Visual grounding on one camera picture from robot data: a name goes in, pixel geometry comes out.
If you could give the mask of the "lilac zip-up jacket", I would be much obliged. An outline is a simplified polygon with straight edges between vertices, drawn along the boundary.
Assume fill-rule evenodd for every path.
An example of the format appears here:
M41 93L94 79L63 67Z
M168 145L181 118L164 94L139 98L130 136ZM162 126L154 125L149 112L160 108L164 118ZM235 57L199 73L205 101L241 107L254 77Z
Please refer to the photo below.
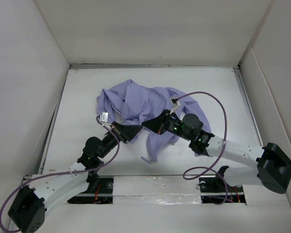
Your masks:
M138 85L133 80L126 80L110 89L101 90L97 97L97 115L108 113L108 123L111 123L116 120L115 113L117 113L124 125L139 125L158 117L165 109L172 109L170 99L183 95L184 92L172 87L148 88ZM180 100L180 104L176 109L178 117L181 113L195 114L203 122L203 130L211 133L209 121L196 100L185 97ZM174 145L178 140L178 136L168 132L163 135L150 132L146 140L149 160L144 160L148 163L157 162L159 152L167 145Z

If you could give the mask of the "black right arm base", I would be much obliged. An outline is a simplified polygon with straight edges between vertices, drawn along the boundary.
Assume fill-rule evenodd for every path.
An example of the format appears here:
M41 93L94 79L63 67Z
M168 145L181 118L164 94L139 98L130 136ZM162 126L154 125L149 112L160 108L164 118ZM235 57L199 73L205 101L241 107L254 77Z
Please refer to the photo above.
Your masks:
M200 191L202 204L220 204L226 194L224 203L246 203L243 187L227 185L226 192L224 182L218 175L200 177L196 188Z

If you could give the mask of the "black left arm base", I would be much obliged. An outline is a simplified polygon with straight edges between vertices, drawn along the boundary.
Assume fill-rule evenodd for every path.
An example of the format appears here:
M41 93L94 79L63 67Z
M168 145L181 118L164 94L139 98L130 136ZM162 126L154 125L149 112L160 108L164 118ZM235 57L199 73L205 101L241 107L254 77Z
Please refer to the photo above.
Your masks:
M69 199L69 204L113 204L114 177L100 177L96 187L88 189Z

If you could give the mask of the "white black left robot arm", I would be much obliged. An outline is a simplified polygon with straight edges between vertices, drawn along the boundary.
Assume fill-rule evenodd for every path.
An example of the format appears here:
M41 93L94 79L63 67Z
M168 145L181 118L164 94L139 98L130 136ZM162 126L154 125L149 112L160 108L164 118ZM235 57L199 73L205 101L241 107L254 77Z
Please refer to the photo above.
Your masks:
M94 192L98 188L98 170L106 166L102 161L120 142L131 141L143 127L141 125L111 124L103 139L90 137L81 157L66 172L51 173L43 184L30 188L24 183L16 191L16 197L8 216L21 233L34 233L44 223L46 216L76 194Z

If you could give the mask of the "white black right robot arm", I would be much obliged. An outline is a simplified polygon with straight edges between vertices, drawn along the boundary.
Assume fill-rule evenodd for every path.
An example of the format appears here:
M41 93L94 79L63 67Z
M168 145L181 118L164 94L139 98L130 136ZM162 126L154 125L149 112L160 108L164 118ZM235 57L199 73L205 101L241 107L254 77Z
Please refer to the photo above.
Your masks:
M226 191L231 186L259 184L275 193L287 192L291 181L291 159L277 144L254 147L224 141L203 130L203 123L195 114L186 114L179 119L169 110L143 122L142 126L159 135L169 132L188 140L189 148L198 155L220 157L242 164L237 168L220 168L220 176L214 179L214 185L220 191Z

